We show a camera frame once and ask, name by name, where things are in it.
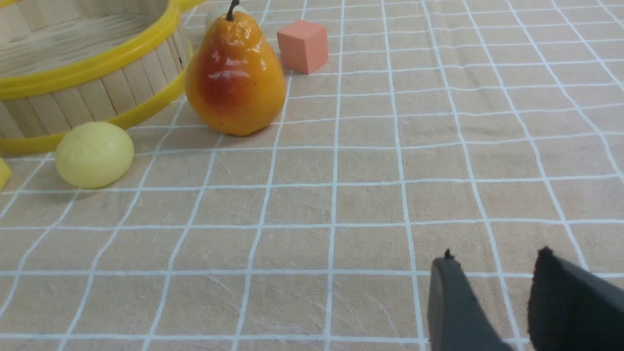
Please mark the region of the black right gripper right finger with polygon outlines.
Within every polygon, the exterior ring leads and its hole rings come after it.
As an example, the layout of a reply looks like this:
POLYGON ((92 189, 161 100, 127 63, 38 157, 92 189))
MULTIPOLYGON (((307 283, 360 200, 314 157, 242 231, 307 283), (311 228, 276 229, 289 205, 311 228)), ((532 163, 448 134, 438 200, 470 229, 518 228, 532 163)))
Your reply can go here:
POLYGON ((624 292, 544 247, 533 271, 527 324, 537 351, 621 351, 624 292))

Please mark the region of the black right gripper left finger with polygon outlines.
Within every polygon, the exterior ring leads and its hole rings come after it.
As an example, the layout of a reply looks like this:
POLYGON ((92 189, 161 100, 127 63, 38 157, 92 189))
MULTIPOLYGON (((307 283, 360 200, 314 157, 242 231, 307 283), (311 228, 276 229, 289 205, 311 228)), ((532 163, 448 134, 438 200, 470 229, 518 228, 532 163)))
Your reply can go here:
POLYGON ((429 342, 433 351, 510 351, 474 294, 450 250, 431 265, 429 342))

